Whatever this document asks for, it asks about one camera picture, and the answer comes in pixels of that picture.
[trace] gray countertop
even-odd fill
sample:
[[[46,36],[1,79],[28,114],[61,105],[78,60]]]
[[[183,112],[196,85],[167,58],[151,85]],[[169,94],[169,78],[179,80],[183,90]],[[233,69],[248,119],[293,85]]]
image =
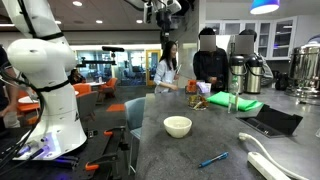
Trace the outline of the gray countertop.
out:
[[[258,139],[273,159],[290,171],[309,179],[320,178],[320,138],[315,136],[320,128],[319,106],[296,105],[297,98],[274,89],[262,89],[259,95],[241,95],[278,111],[303,116],[295,131],[297,136],[270,139],[236,119],[256,116],[260,108],[228,114],[226,107],[210,104],[204,111],[195,111],[187,106],[188,95],[182,91],[146,97],[137,180],[264,179],[247,162],[248,152],[263,155],[262,151],[251,141],[241,142],[239,132]],[[163,125],[165,118],[176,115],[188,117],[193,123],[183,139],[170,137]],[[197,168],[199,163],[225,151],[229,152],[227,159]]]

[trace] hanging light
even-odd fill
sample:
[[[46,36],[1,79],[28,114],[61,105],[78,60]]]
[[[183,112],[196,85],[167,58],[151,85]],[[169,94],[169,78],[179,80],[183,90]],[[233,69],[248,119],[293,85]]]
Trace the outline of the hanging light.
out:
[[[280,0],[254,0],[251,6],[251,14],[266,14],[279,9]]]

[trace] woman with long black hair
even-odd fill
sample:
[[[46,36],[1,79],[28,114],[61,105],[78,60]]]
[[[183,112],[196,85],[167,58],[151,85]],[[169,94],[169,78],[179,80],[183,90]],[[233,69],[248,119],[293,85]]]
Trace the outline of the woman with long black hair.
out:
[[[176,74],[176,54],[177,44],[173,41],[167,42],[154,76],[154,82],[157,84],[155,93],[178,90],[178,86],[173,84],[173,81],[179,78]]]

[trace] white bowl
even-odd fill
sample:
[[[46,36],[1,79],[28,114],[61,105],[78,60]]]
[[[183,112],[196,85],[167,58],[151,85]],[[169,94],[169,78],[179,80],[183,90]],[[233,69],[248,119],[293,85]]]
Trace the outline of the white bowl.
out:
[[[163,121],[166,131],[174,138],[182,138],[191,129],[192,121],[183,116],[171,116]]]

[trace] blue pen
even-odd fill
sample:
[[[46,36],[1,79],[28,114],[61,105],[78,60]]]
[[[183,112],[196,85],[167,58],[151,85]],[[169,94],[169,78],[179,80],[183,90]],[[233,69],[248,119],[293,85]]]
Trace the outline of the blue pen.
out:
[[[228,157],[228,152],[224,152],[222,154],[220,154],[219,156],[213,158],[213,159],[209,159],[209,160],[206,160],[205,162],[199,164],[199,168],[203,168],[203,167],[206,167],[208,166],[209,164],[217,161],[217,160],[222,160],[222,159],[226,159]]]

